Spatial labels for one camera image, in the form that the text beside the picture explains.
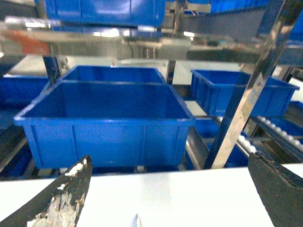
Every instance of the metal shelf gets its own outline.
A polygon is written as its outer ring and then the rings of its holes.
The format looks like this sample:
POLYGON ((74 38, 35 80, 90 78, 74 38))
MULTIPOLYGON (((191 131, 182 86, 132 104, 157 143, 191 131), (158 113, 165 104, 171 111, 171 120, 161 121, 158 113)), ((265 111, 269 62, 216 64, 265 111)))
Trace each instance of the metal shelf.
MULTIPOLYGON (((256 37, 235 39, 228 35, 181 30, 184 1, 177 3, 174 28, 160 32, 151 27, 113 28, 68 25, 61 21, 7 18, 0 23, 0 52, 7 55, 36 54, 57 57, 82 55, 121 59, 227 61, 244 63, 251 72, 242 97, 232 98, 219 133, 206 160, 206 167, 221 168, 244 128, 268 77, 277 64, 303 66, 303 43, 288 41, 303 8, 301 0, 270 0, 256 37)), ((201 17, 191 19, 199 21, 201 17)), ((49 73, 54 82, 57 71, 49 73)))

